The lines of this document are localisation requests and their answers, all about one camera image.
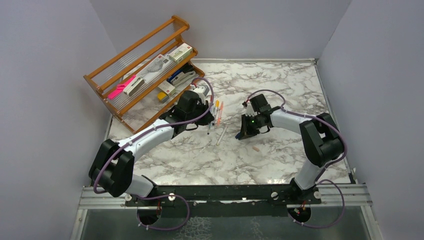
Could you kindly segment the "white blue tip marker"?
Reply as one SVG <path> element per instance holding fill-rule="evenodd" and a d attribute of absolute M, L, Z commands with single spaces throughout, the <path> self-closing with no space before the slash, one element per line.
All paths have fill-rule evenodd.
<path fill-rule="evenodd" d="M 211 132 L 211 128 L 212 128 L 212 125 L 213 125 L 213 123 L 212 123 L 212 122 L 210 122 L 210 123 L 208 124 L 208 127 L 207 127 L 207 135 L 209 135 L 209 134 L 210 134 L 210 132 Z"/>

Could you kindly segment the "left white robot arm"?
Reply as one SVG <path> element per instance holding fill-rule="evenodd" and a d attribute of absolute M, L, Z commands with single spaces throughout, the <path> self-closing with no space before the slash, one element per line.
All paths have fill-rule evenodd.
<path fill-rule="evenodd" d="M 150 150 L 188 131 L 190 124 L 207 126 L 214 120 L 207 95 L 209 89 L 200 85 L 185 90 L 177 104 L 163 113 L 149 127 L 128 138 L 105 140 L 96 154 L 88 176 L 97 194 L 138 195 L 144 205 L 157 200 L 155 183 L 145 176 L 134 175 L 134 165 Z"/>

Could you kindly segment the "thin white black pen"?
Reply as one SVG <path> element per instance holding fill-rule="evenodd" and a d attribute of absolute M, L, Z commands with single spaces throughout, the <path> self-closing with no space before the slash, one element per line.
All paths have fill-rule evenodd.
<path fill-rule="evenodd" d="M 217 113 L 218 113 L 219 107 L 218 109 L 215 108 L 215 104 L 214 104 L 214 109 L 213 109 L 213 117 L 214 120 L 212 121 L 212 125 L 215 125 L 216 121 L 217 121 Z"/>

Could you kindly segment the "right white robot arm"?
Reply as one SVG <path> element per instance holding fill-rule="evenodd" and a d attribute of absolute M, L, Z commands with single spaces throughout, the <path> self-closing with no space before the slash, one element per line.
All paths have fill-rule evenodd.
<path fill-rule="evenodd" d="M 300 114 L 283 106 L 271 107 L 263 94 L 243 102 L 245 113 L 241 116 L 237 140 L 255 137 L 261 129 L 280 128 L 301 136 L 306 161 L 290 182 L 289 199 L 300 204 L 309 196 L 324 171 L 341 161 L 347 153 L 347 145 L 333 118 L 328 113 L 319 115 Z"/>

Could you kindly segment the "orange pen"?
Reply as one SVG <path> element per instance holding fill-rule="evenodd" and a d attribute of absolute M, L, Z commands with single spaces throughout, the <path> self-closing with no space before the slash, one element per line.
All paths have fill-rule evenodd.
<path fill-rule="evenodd" d="M 217 118 L 217 121 L 216 121 L 216 126 L 217 127 L 219 127 L 220 124 L 221 124 L 223 108 L 224 108 L 224 102 L 221 102 L 220 103 L 220 106 L 219 106 L 218 118 Z"/>

